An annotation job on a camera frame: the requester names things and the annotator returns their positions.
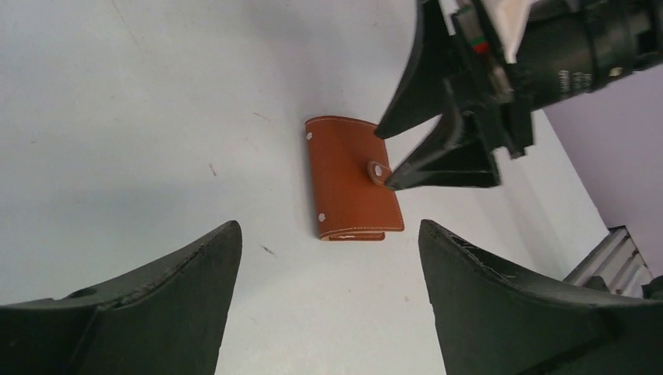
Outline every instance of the table surface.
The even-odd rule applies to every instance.
[[[531,155],[498,152],[504,187],[402,191],[403,233],[317,240],[303,122],[379,120],[412,3],[3,2],[0,303],[62,298],[237,220],[217,373],[443,373],[421,219],[555,277],[606,232],[538,112]],[[392,162],[429,128],[389,140]]]

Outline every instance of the robotic arm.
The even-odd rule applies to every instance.
[[[663,62],[663,0],[417,0],[414,45],[375,131],[390,138],[442,114],[386,185],[489,188],[493,150],[534,144],[531,112]]]

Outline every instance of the purple wall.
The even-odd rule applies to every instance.
[[[545,112],[606,225],[663,274],[663,66]]]

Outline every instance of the metal rivet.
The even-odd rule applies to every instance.
[[[610,77],[619,77],[622,75],[623,69],[621,67],[616,67],[610,69]]]

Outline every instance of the leather wallet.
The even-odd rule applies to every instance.
[[[381,241],[402,231],[385,141],[375,125],[340,116],[306,122],[317,229],[323,241]]]

